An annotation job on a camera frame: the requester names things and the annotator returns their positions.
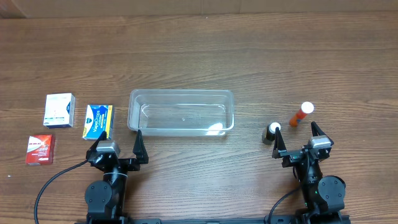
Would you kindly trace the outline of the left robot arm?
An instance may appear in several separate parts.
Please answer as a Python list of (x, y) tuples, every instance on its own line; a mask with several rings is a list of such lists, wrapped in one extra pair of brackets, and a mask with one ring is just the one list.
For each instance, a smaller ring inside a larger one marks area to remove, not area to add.
[(103, 179), (92, 182), (85, 191), (86, 222), (132, 223), (132, 218), (124, 212), (124, 202), (128, 173), (139, 171), (142, 164), (149, 162), (142, 132), (137, 132), (133, 158), (120, 158), (118, 144), (106, 139), (106, 135), (102, 132), (86, 152), (90, 165), (103, 172)]

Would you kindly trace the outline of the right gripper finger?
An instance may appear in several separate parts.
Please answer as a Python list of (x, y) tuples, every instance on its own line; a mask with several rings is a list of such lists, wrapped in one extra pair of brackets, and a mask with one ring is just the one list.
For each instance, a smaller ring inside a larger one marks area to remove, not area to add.
[(312, 136), (325, 136), (326, 134), (320, 129), (315, 121), (311, 122)]
[(280, 128), (276, 127), (276, 129), (275, 129), (274, 148), (273, 148), (273, 151), (272, 151), (272, 157), (274, 159), (282, 158), (286, 152), (287, 152), (287, 149), (286, 149), (286, 146), (284, 144), (284, 140), (282, 138), (282, 135), (280, 133)]

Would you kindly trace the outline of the dark bottle white cap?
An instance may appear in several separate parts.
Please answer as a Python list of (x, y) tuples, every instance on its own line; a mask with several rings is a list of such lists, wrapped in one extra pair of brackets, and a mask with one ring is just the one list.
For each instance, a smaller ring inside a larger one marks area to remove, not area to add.
[(265, 130), (262, 133), (262, 142), (264, 144), (272, 144), (272, 142), (275, 140), (275, 133), (277, 128), (281, 128), (280, 124), (277, 122), (273, 122), (266, 126)]

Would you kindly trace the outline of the blue yellow VapoDrops box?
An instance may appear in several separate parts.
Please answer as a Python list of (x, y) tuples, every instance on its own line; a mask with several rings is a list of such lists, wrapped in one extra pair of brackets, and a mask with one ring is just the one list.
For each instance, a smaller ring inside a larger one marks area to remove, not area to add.
[(97, 140), (101, 133), (106, 131), (106, 139), (111, 140), (113, 119), (113, 105), (88, 105), (82, 138), (85, 140)]

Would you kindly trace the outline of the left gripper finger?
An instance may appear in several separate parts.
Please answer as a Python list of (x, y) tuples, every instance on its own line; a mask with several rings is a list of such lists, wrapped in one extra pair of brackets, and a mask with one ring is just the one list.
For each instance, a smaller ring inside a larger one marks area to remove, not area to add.
[(93, 143), (93, 145), (89, 148), (89, 151), (90, 151), (90, 152), (96, 151), (96, 148), (97, 148), (99, 142), (100, 142), (100, 141), (104, 141), (104, 140), (106, 140), (106, 139), (107, 139), (107, 132), (106, 132), (106, 131), (103, 131), (103, 132), (100, 134), (99, 138), (98, 138), (98, 139)]
[(136, 134), (136, 140), (133, 147), (133, 153), (136, 155), (136, 159), (140, 164), (148, 164), (149, 156), (144, 145), (144, 140), (142, 137), (142, 131), (138, 130)]

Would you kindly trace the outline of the red medicine box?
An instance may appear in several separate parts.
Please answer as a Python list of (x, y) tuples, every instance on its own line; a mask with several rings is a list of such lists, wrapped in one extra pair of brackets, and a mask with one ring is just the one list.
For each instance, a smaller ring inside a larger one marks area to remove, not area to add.
[(52, 134), (30, 136), (25, 163), (30, 166), (52, 164), (54, 146), (55, 136)]

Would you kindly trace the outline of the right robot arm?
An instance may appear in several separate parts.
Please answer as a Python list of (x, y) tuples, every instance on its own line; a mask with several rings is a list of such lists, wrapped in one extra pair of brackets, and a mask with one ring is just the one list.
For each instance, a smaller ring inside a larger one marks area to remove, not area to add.
[[(345, 208), (346, 184), (335, 175), (324, 176), (319, 163), (329, 158), (334, 142), (311, 122), (312, 137), (301, 149), (288, 151), (279, 128), (275, 128), (275, 143), (272, 152), (274, 159), (282, 159), (282, 167), (292, 167), (299, 186), (280, 198), (271, 208), (266, 223), (349, 223), (348, 216), (342, 216)], [(293, 215), (274, 215), (276, 207), (287, 197), (301, 191), (305, 208)]]

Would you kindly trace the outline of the white medicine box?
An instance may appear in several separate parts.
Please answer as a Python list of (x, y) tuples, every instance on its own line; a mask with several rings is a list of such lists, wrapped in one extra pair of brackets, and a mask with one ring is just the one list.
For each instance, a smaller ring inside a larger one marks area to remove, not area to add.
[(71, 128), (74, 124), (75, 96), (57, 93), (46, 96), (43, 125), (47, 128)]

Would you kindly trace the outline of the orange tube white cap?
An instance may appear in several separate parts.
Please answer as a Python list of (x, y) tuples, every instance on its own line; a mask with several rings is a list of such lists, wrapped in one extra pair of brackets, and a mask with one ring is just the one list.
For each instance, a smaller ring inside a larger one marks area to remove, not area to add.
[(298, 124), (308, 115), (313, 113), (315, 106), (313, 103), (306, 101), (300, 106), (300, 109), (290, 118), (289, 124), (293, 127), (298, 126)]

